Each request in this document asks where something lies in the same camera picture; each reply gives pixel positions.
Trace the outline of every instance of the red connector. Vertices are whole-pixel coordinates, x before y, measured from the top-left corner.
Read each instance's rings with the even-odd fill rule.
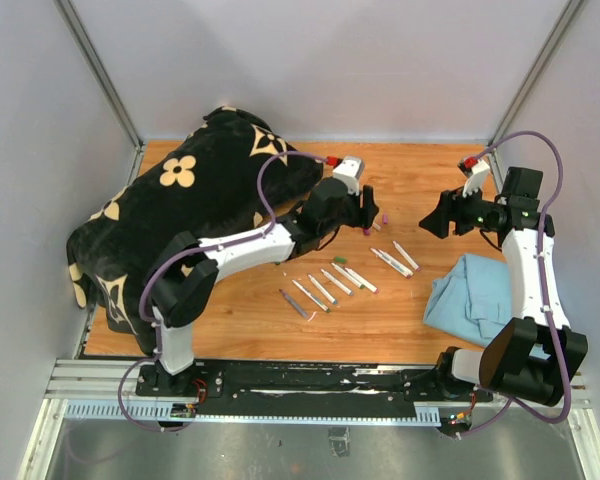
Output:
[[[478,164],[476,157],[468,157],[464,160],[464,166],[466,169],[471,170]]]
[[[342,163],[342,159],[338,157],[327,157],[327,165],[330,167],[337,167]]]

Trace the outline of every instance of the white marker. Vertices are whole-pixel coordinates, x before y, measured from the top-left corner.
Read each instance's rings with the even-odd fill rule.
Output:
[[[362,285],[362,283],[360,283],[354,277],[352,277],[351,275],[349,275],[349,273],[344,268],[342,268],[340,265],[336,265],[335,263],[331,263],[331,265],[333,265],[333,268],[335,268],[337,271],[339,271],[344,278],[346,278],[347,280],[349,280],[356,287],[358,287],[358,288],[364,288],[364,285]]]
[[[329,307],[327,307],[324,303],[322,303],[322,301],[317,298],[313,293],[311,293],[309,290],[307,290],[306,288],[304,288],[302,285],[300,285],[298,282],[296,282],[295,280],[291,280],[293,282],[293,284],[298,287],[298,289],[304,293],[307,297],[309,297],[311,300],[313,300],[313,303],[315,303],[316,305],[318,305],[321,309],[323,309],[325,312],[329,313]]]
[[[394,246],[394,247],[396,247],[396,250],[398,250],[398,251],[400,252],[400,254],[401,254],[401,255],[402,255],[404,258],[405,258],[405,260],[406,260],[407,262],[409,262],[409,264],[410,264],[410,265],[411,265],[411,266],[414,268],[414,270],[415,270],[416,272],[419,272],[419,271],[420,271],[420,265],[418,265],[418,264],[416,263],[416,261],[415,261],[413,258],[411,258],[411,255],[409,255],[409,254],[407,253],[407,251],[406,251],[404,248],[402,248],[398,242],[396,242],[396,241],[394,240],[394,241],[393,241],[393,246]]]
[[[316,288],[318,290],[320,290],[322,292],[322,294],[327,297],[327,300],[329,300],[331,303],[333,303],[334,305],[338,304],[338,301],[333,297],[333,295],[331,295],[326,288],[324,288],[319,281],[317,281],[313,275],[309,275],[309,280],[311,280],[311,283],[313,283]]]
[[[369,282],[364,277],[362,277],[361,275],[356,273],[353,269],[347,268],[346,270],[347,270],[347,272],[349,272],[349,275],[351,275],[353,278],[358,280],[360,283],[362,283],[365,287],[367,287],[373,293],[378,293],[378,289],[371,282]]]
[[[329,272],[327,272],[324,268],[321,268],[320,271],[322,272],[322,274],[327,277],[328,280],[331,281],[331,283],[333,283],[336,287],[338,287],[340,290],[342,290],[344,293],[346,293],[347,295],[351,296],[353,295],[353,292],[349,289],[349,287],[347,287],[344,283],[342,283],[340,280],[338,280],[336,277],[334,277],[333,275],[331,275]]]
[[[380,255],[382,255],[385,259],[389,260],[390,262],[395,263],[398,266],[398,268],[401,268],[402,270],[404,270],[409,276],[413,275],[413,272],[411,271],[410,268],[408,268],[405,265],[403,265],[402,263],[400,263],[398,260],[396,260],[395,258],[393,258],[391,255],[389,255],[384,250],[378,249],[378,253]]]
[[[404,266],[403,264],[401,264],[398,260],[396,260],[391,255],[389,255],[388,252],[385,252],[384,250],[380,250],[380,249],[378,249],[378,251],[382,254],[382,256],[384,256],[384,258],[386,258],[387,260],[391,260],[392,262],[397,263],[398,265],[400,265],[402,268],[408,270],[409,273],[413,275],[413,272],[411,271],[410,268],[407,268],[406,266]]]
[[[400,275],[403,275],[407,278],[410,278],[412,275],[411,270],[409,270],[407,267],[405,267],[404,265],[400,264],[400,263],[396,263],[393,260],[389,260],[387,257],[385,257],[384,255],[382,255],[378,250],[376,250],[375,248],[372,248],[371,251],[373,253],[376,254],[376,257],[378,257],[380,260],[382,260],[383,262],[385,262],[387,265],[390,265],[391,267],[393,267],[393,269],[395,271],[397,271]]]

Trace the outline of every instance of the black plush toy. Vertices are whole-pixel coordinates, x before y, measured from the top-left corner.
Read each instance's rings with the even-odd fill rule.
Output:
[[[178,233],[218,237],[252,229],[265,215],[256,177],[271,156],[295,150],[260,118],[231,107],[204,123],[162,162],[138,177],[76,229],[67,242],[69,271],[80,307],[98,292],[109,328],[135,335],[150,354],[155,334],[138,315],[147,273]],[[309,192],[322,164],[283,156],[263,177],[272,206]],[[183,274],[188,274],[186,262]]]

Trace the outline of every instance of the metal floor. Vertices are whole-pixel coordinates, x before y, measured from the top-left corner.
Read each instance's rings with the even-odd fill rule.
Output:
[[[476,424],[494,413],[479,408]],[[82,459],[67,463],[70,446]],[[453,441],[433,428],[355,426],[348,453],[319,425],[194,424],[179,434],[126,421],[65,421],[48,480],[583,479],[567,423],[543,424],[511,409],[489,429]]]

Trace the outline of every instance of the wire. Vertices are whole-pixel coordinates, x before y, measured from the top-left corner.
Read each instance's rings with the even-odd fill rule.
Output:
[[[327,240],[319,248],[316,248],[316,252],[319,252],[320,250],[324,250],[325,248],[327,248],[327,246],[336,239],[339,231],[340,231],[340,227],[336,228],[335,231],[333,232],[333,235],[331,235],[331,238],[329,240]]]
[[[75,429],[80,427],[81,424],[82,424],[82,422],[80,422],[78,425],[75,425],[75,426],[67,429],[67,431],[64,434],[64,442],[63,442],[64,443],[64,469],[63,469],[63,475],[62,475],[63,480],[69,480],[69,466],[70,466],[69,460],[73,460],[74,462],[79,463],[80,465],[99,465],[101,463],[105,463],[110,460],[113,460],[115,457],[124,453],[126,450],[129,449],[129,447],[131,447],[138,441],[138,439],[135,439],[135,440],[129,442],[128,444],[123,445],[122,447],[118,448],[115,452],[110,453],[109,455],[106,455],[104,457],[93,458],[93,459],[84,459],[84,458],[79,457],[75,453],[75,450],[71,446],[71,442],[69,439],[71,432],[73,432]]]
[[[469,407],[468,410],[465,410],[464,412],[462,412],[462,415],[464,415],[464,416],[471,415],[471,412],[473,412],[473,409],[476,408],[476,403],[478,403],[478,396],[476,395],[476,392],[471,392],[471,406]]]
[[[198,387],[198,405],[202,405],[207,399],[207,383],[200,378],[196,378],[193,384]]]
[[[485,241],[486,241],[486,242],[487,242],[489,245],[491,245],[493,248],[495,248],[495,249],[496,249],[496,250],[498,250],[499,252],[501,252],[501,251],[502,251],[502,249],[501,249],[499,246],[497,246],[495,243],[493,243],[493,241],[492,241],[492,240],[491,240],[489,237],[487,237],[486,230],[482,230],[482,229],[481,229],[481,230],[480,230],[480,236],[481,236],[482,238],[484,238],[484,239],[485,239]]]
[[[134,425],[136,425],[139,428],[142,428],[143,430],[149,431],[149,432],[179,432],[181,430],[184,430],[185,428],[187,428],[190,423],[187,423],[181,427],[160,427],[160,428],[156,428],[156,427],[151,427],[149,425],[145,425],[142,422],[139,422],[137,420],[135,420],[131,414],[129,414],[127,408],[124,405],[124,402],[122,400],[122,388],[124,385],[124,382],[127,380],[127,378],[129,377],[129,375],[131,374],[131,372],[138,366],[144,364],[144,363],[156,363],[160,360],[160,358],[162,357],[162,333],[160,330],[160,322],[158,322],[154,317],[150,316],[147,314],[147,302],[149,299],[149,294],[151,293],[151,290],[153,289],[154,285],[156,284],[156,282],[162,278],[162,276],[165,274],[165,272],[177,261],[182,260],[183,258],[189,257],[191,255],[194,255],[196,253],[200,253],[200,252],[208,252],[211,250],[217,250],[220,251],[223,248],[226,247],[231,247],[234,245],[239,245],[241,243],[246,243],[246,242],[250,242],[252,240],[258,240],[260,238],[263,238],[264,236],[266,236],[268,233],[270,233],[273,228],[275,227],[276,224],[276,214],[273,210],[273,208],[271,207],[271,205],[269,204],[269,202],[267,201],[265,195],[264,195],[264,190],[262,188],[262,177],[264,175],[264,171],[267,169],[267,167],[269,165],[271,165],[272,162],[274,162],[275,160],[286,156],[286,155],[296,155],[299,157],[307,157],[307,158],[311,158],[313,160],[322,162],[322,163],[326,163],[327,159],[325,157],[321,157],[320,155],[314,155],[313,153],[307,153],[307,152],[296,152],[296,151],[287,151],[287,152],[280,152],[277,153],[275,155],[272,155],[271,157],[269,157],[269,159],[267,159],[263,164],[262,167],[260,167],[260,170],[258,171],[258,177],[256,179],[256,187],[258,190],[258,196],[260,197],[260,201],[262,202],[262,205],[264,205],[265,209],[267,210],[267,213],[269,214],[269,217],[271,218],[271,221],[269,222],[269,224],[267,225],[267,227],[264,229],[263,232],[258,232],[255,233],[253,235],[249,235],[247,237],[243,237],[243,238],[239,238],[236,240],[230,240],[221,244],[216,244],[216,245],[211,245],[211,246],[206,246],[206,247],[195,247],[195,248],[189,248],[187,250],[183,250],[182,252],[177,253],[176,255],[172,256],[171,258],[169,258],[165,263],[163,263],[154,273],[153,275],[151,275],[151,278],[149,279],[149,281],[147,282],[147,284],[144,287],[144,290],[142,291],[142,295],[140,296],[140,304],[139,304],[139,314],[140,314],[140,318],[145,321],[145,322],[151,322],[152,326],[155,328],[156,330],[156,349],[154,350],[155,355],[151,358],[141,358],[140,360],[138,360],[137,362],[133,363],[133,365],[131,365],[122,375],[122,378],[120,379],[120,383],[118,385],[118,406],[120,407],[120,411],[122,412],[122,415],[129,420],[131,423],[133,423]]]
[[[491,420],[488,420],[488,421],[484,422],[482,425],[478,425],[477,427],[473,427],[471,430],[467,430],[463,434],[459,435],[459,438],[464,438],[468,435],[475,435],[476,433],[489,428],[491,425],[493,425],[498,420],[500,420],[504,416],[505,413],[507,413],[507,410],[509,410],[509,407],[511,406],[512,402],[513,402],[513,399],[509,398],[507,400],[507,403],[504,404],[502,409],[498,413],[496,413],[495,416]]]
[[[547,146],[553,152],[553,156],[556,159],[556,164],[558,167],[558,181],[556,184],[556,188],[555,188],[553,194],[551,195],[551,197],[549,197],[549,200],[547,200],[547,202],[544,204],[544,206],[540,210],[540,218],[538,219],[538,245],[537,245],[537,250],[536,250],[537,258],[538,258],[538,270],[540,273],[540,290],[542,292],[542,302],[544,305],[551,305],[550,299],[549,299],[549,282],[547,280],[547,268],[546,268],[545,261],[544,261],[543,250],[544,250],[544,230],[545,230],[547,211],[549,210],[549,207],[553,204],[553,202],[555,202],[556,198],[558,198],[558,195],[560,194],[560,191],[562,190],[562,183],[563,183],[563,179],[564,179],[564,167],[562,164],[562,158],[560,157],[560,152],[558,152],[558,148],[555,146],[555,144],[551,140],[549,140],[548,137],[546,137],[542,133],[539,133],[539,132],[536,132],[533,130],[522,130],[519,132],[511,133],[509,135],[505,135],[500,140],[495,142],[493,145],[489,146],[488,148],[486,148],[482,152],[480,152],[478,155],[476,155],[475,159],[479,160],[484,155],[487,155],[487,154],[491,153],[493,150],[495,150],[496,148],[498,148],[504,142],[511,140],[512,138],[520,137],[523,135],[537,137],[540,140],[542,140],[544,143],[546,143]],[[558,360],[558,367],[560,369],[560,379],[562,380],[562,390],[563,390],[563,394],[564,394],[564,401],[562,404],[562,410],[561,410],[560,414],[556,417],[547,417],[546,415],[543,415],[542,413],[538,412],[531,406],[527,405],[522,400],[520,400],[518,398],[514,398],[514,397],[509,397],[507,403],[504,405],[502,410],[500,410],[500,412],[498,412],[498,414],[495,417],[493,417],[488,422],[486,422],[474,429],[471,429],[468,432],[465,432],[464,434],[462,434],[462,437],[482,431],[485,428],[487,428],[489,425],[496,422],[498,419],[502,418],[502,416],[505,414],[505,412],[511,406],[512,402],[515,402],[517,405],[519,405],[520,407],[525,409],[531,415],[533,415],[537,419],[542,420],[543,422],[546,422],[546,423],[557,424],[557,423],[561,423],[567,419],[567,417],[569,416],[569,411],[571,410],[571,385],[569,383],[569,371],[567,369],[567,362],[564,358],[564,353],[562,352],[562,346],[560,344],[560,338],[558,336],[558,329],[556,328],[555,320],[553,318],[553,312],[550,309],[548,309],[544,312],[544,315],[545,315],[545,318],[547,319],[547,325],[549,326],[549,333],[551,334],[551,342],[553,343],[553,348],[556,352],[556,358]]]
[[[317,161],[320,161],[320,162],[323,162],[323,163],[326,163],[326,161],[327,161],[326,158],[321,157],[320,155],[314,155],[313,153],[296,152],[296,151],[280,152],[280,153],[277,153],[276,155],[272,155],[271,157],[269,157],[269,159],[266,162],[264,162],[264,164],[262,164],[262,167],[260,167],[260,170],[258,171],[258,177],[256,179],[256,187],[258,189],[258,196],[260,197],[260,201],[264,205],[265,210],[269,214],[269,218],[271,218],[271,222],[269,222],[269,224],[265,228],[264,232],[263,233],[256,233],[256,234],[253,234],[253,235],[249,235],[248,237],[243,237],[243,238],[239,238],[239,239],[236,239],[236,240],[231,240],[231,241],[220,243],[220,244],[216,244],[216,245],[210,245],[210,246],[207,246],[207,247],[189,248],[187,250],[183,250],[182,252],[174,255],[169,260],[167,260],[166,262],[164,262],[155,271],[155,273],[151,276],[151,278],[149,279],[149,281],[145,285],[144,290],[142,291],[142,295],[140,296],[139,313],[140,313],[140,318],[142,320],[144,320],[145,322],[152,322],[152,321],[155,320],[155,318],[147,315],[147,311],[146,311],[147,300],[149,299],[149,293],[153,289],[153,286],[156,284],[156,282],[160,278],[162,278],[162,276],[164,275],[164,273],[174,263],[176,263],[178,260],[182,260],[183,258],[189,257],[189,256],[194,255],[196,253],[208,252],[208,251],[211,251],[211,250],[221,250],[221,249],[226,248],[226,247],[231,247],[231,246],[234,246],[234,245],[239,245],[241,243],[250,242],[252,240],[258,240],[258,239],[264,237],[265,235],[267,235],[268,233],[270,233],[271,230],[273,230],[273,228],[276,225],[276,214],[275,214],[275,212],[273,211],[273,208],[271,207],[271,205],[269,204],[269,202],[267,201],[267,199],[264,196],[264,191],[262,189],[262,177],[264,175],[264,171],[267,169],[267,167],[273,161],[275,161],[278,158],[283,157],[285,155],[297,155],[297,156],[301,156],[301,157],[312,158],[314,160],[317,160]]]

